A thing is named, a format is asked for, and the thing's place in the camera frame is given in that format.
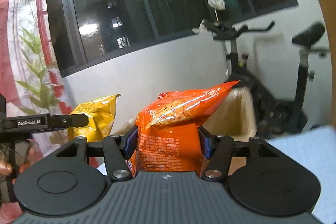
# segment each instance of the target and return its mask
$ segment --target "curtain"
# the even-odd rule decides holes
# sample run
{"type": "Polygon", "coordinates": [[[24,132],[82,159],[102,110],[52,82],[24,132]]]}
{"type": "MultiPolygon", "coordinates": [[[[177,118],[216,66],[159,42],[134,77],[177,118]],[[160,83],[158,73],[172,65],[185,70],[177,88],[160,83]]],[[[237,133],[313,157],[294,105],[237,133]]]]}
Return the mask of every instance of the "curtain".
{"type": "MultiPolygon", "coordinates": [[[[46,0],[0,0],[0,93],[8,117],[72,110],[50,39],[46,0]]],[[[66,137],[66,131],[50,132],[34,140],[46,156],[66,137]]],[[[20,214],[16,203],[3,203],[0,224],[20,214]]]]}

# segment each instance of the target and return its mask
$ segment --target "window frame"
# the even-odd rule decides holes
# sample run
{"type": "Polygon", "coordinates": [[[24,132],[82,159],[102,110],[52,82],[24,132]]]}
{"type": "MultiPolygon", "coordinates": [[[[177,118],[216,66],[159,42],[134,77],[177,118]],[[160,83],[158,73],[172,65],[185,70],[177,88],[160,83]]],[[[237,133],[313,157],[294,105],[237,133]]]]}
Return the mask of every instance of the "window frame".
{"type": "MultiPolygon", "coordinates": [[[[62,6],[63,6],[63,15],[64,15],[64,20],[65,20],[65,25],[66,25],[66,32],[68,35],[70,48],[71,48],[72,55],[73,55],[73,60],[75,61],[75,64],[73,66],[68,67],[64,70],[61,70],[62,77],[69,76],[83,69],[89,68],[91,66],[97,65],[99,63],[111,60],[113,58],[131,53],[134,51],[138,51],[138,50],[141,50],[147,47],[155,46],[155,45],[158,45],[164,42],[169,42],[171,40],[194,35],[192,30],[188,30],[188,31],[176,32],[173,34],[160,36],[158,29],[156,27],[155,21],[154,21],[152,11],[150,9],[149,2],[148,0],[142,0],[144,9],[147,14],[148,21],[150,23],[150,27],[152,28],[152,31],[154,34],[155,40],[140,41],[139,43],[134,43],[130,45],[130,47],[120,48],[118,50],[108,52],[104,55],[88,60],[85,55],[84,47],[82,44],[82,39],[81,39],[80,32],[79,32],[79,26],[78,26],[77,17],[76,17],[74,1],[73,0],[61,0],[61,1],[62,1],[62,6]]],[[[262,11],[256,12],[256,9],[252,3],[252,0],[247,0],[247,2],[249,4],[251,12],[245,15],[239,15],[237,17],[234,17],[233,19],[231,19],[232,24],[240,23],[242,21],[249,20],[249,19],[261,16],[261,15],[264,15],[264,14],[271,13],[271,12],[276,12],[278,10],[283,10],[286,8],[298,6],[297,1],[296,3],[286,2],[284,4],[274,5],[262,11]]],[[[215,17],[215,13],[213,9],[210,8],[209,11],[210,11],[212,20],[215,21],[216,17],[215,17]]]]}

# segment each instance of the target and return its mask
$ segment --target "white cloth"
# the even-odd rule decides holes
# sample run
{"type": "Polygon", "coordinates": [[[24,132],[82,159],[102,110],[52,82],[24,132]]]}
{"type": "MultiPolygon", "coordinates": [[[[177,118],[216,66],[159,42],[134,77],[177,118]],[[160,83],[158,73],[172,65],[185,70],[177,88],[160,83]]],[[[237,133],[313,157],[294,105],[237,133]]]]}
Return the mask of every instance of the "white cloth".
{"type": "Polygon", "coordinates": [[[324,224],[336,221],[336,131],[320,127],[268,143],[311,171],[320,181],[321,195],[312,212],[324,224]]]}

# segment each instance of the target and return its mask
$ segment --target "snack bag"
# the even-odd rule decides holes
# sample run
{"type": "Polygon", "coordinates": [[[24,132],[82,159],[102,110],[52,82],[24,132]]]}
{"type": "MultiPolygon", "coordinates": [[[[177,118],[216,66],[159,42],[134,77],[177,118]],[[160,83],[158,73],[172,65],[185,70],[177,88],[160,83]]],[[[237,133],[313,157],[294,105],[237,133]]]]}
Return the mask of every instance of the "snack bag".
{"type": "Polygon", "coordinates": [[[138,145],[130,159],[132,173],[146,171],[201,171],[203,155],[197,128],[221,105],[238,83],[204,90],[161,93],[139,112],[138,145]]]}
{"type": "Polygon", "coordinates": [[[96,142],[108,136],[116,116],[116,102],[119,96],[120,94],[115,94],[79,104],[71,114],[84,113],[89,118],[89,124],[85,127],[68,128],[69,141],[78,136],[85,136],[88,142],[96,142]]]}

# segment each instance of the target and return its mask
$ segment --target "exercise bike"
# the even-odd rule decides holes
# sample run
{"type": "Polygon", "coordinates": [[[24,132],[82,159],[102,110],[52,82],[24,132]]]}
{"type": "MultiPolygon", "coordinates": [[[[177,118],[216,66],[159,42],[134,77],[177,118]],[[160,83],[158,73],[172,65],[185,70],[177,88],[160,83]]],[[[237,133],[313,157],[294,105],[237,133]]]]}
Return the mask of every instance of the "exercise bike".
{"type": "Polygon", "coordinates": [[[257,132],[263,138],[270,138],[274,134],[288,132],[299,133],[307,124],[307,116],[302,110],[307,79],[314,79],[314,72],[308,72],[309,54],[319,54],[321,58],[326,57],[330,52],[328,48],[313,47],[325,32],[322,23],[316,22],[308,27],[304,32],[293,37],[292,43],[301,46],[300,63],[298,66],[298,78],[294,100],[283,100],[275,98],[271,92],[260,82],[260,80],[247,69],[248,54],[243,54],[244,63],[238,59],[236,39],[246,32],[268,32],[273,28],[275,22],[272,21],[265,29],[249,29],[243,25],[239,30],[234,29],[226,22],[209,22],[203,20],[205,27],[214,32],[214,40],[230,41],[231,52],[226,54],[226,59],[231,61],[231,74],[227,81],[240,80],[237,87],[247,86],[252,94],[253,107],[257,122],[257,132]]]}

